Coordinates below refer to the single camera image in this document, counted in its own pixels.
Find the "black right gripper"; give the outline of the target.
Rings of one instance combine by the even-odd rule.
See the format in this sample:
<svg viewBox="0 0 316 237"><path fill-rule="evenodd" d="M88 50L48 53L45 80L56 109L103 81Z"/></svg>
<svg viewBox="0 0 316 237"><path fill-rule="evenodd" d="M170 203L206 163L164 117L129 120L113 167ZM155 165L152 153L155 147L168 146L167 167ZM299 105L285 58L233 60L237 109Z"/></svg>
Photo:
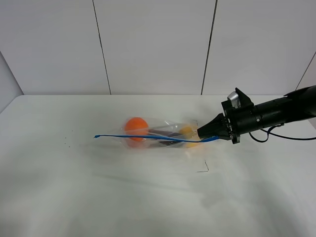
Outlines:
<svg viewBox="0 0 316 237"><path fill-rule="evenodd" d="M255 131L258 128L257 118L254 114L253 102L248 98L228 98L222 102L225 116L220 113L211 122L197 129L200 139L218 137L222 140L232 140L233 144L240 142L242 134Z"/></svg>

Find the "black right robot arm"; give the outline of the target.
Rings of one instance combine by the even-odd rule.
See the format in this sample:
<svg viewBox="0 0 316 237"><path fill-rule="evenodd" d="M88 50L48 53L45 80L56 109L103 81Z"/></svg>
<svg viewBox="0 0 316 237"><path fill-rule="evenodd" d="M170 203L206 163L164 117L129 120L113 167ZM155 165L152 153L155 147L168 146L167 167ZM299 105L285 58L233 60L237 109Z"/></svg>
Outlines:
<svg viewBox="0 0 316 237"><path fill-rule="evenodd" d="M307 120L316 116L316 87L292 91L281 98L255 105L238 88L222 102L223 113L200 127L200 139L218 137L240 142L240 136L263 128Z"/></svg>

